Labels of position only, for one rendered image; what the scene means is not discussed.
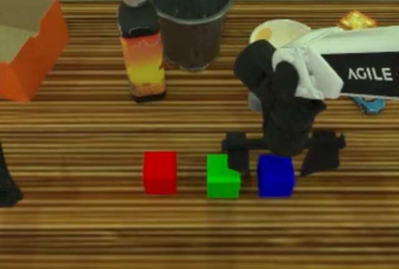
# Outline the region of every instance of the wooden table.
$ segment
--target wooden table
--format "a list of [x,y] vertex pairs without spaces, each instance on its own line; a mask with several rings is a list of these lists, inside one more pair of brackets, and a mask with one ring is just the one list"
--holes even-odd
[[[232,73],[257,24],[333,26],[359,9],[386,26],[398,24],[399,4],[237,3],[218,62],[197,75],[168,67],[167,99],[143,105],[128,93],[117,4],[63,8],[70,44],[36,98],[0,105],[4,152],[25,193],[0,210],[1,268],[397,268],[397,102],[372,117],[349,99],[328,101],[315,127],[345,132],[342,165],[298,178],[290,199],[261,200],[253,177],[239,200],[208,200],[204,173],[226,131],[261,131]],[[143,194],[143,151],[158,149],[178,152],[174,197]]]

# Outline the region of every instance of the cardboard box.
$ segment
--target cardboard box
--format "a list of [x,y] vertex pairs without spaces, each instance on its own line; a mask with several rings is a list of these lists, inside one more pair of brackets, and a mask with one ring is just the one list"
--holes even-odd
[[68,40],[58,0],[0,0],[0,98],[30,101]]

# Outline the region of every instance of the bottle label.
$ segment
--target bottle label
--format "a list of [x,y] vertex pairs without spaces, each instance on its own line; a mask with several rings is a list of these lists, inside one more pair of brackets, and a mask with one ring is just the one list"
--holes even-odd
[[135,97],[162,94],[165,68],[161,33],[151,36],[120,37],[130,92]]

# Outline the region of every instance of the blue cube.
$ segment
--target blue cube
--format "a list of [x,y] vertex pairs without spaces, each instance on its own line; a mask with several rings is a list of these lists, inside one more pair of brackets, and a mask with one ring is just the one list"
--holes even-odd
[[292,158],[260,155],[257,162],[257,187],[260,197],[290,197],[295,187]]

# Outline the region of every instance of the bottle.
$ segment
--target bottle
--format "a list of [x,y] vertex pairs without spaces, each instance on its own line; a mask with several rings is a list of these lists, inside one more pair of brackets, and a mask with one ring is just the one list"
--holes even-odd
[[122,0],[117,22],[133,100],[164,98],[163,44],[154,5],[149,0]]

